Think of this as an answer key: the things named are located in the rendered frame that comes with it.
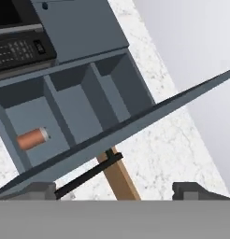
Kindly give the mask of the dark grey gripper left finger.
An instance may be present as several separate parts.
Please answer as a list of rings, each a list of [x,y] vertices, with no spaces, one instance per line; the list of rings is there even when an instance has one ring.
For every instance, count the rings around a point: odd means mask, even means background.
[[[54,182],[36,182],[26,187],[16,200],[55,200],[56,184]]]

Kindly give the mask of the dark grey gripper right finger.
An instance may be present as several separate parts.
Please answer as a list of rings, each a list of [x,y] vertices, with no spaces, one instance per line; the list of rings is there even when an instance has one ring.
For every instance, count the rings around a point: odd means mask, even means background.
[[[172,200],[230,200],[230,197],[223,196],[206,190],[196,182],[174,182]]]

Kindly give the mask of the orange jam jar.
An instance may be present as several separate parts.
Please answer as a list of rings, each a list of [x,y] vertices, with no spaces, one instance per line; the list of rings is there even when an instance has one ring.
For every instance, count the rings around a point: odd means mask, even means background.
[[[45,127],[36,128],[25,134],[21,134],[17,137],[17,142],[20,149],[28,150],[47,142],[50,139],[50,135]]]

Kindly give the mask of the blue-grey open cabinet door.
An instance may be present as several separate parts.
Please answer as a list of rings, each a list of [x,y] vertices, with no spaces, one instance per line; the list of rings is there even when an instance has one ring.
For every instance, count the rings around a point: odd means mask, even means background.
[[[0,188],[0,197],[25,188],[32,182],[52,182],[83,165],[103,151],[145,129],[154,122],[190,103],[230,78],[230,70],[219,74],[186,91],[180,92],[157,105],[127,119],[116,126],[42,162],[38,166],[16,176]]]

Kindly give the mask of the blue-grey cabinet with shelves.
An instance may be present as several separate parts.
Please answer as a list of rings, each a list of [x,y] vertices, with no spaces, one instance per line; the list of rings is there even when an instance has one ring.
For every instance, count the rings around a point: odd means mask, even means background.
[[[154,104],[127,50],[0,81],[0,134],[24,172]],[[50,139],[22,150],[17,137],[45,127]]]

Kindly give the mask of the blue-grey closed cabinet door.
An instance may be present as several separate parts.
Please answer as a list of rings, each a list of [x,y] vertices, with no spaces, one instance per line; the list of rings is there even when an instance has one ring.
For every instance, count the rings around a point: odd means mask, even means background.
[[[108,0],[32,0],[59,63],[127,48]]]

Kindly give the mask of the black microwave oven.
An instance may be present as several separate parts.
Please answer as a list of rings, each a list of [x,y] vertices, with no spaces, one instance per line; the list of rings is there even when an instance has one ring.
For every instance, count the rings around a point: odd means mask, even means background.
[[[51,67],[56,58],[31,0],[0,0],[0,78]]]

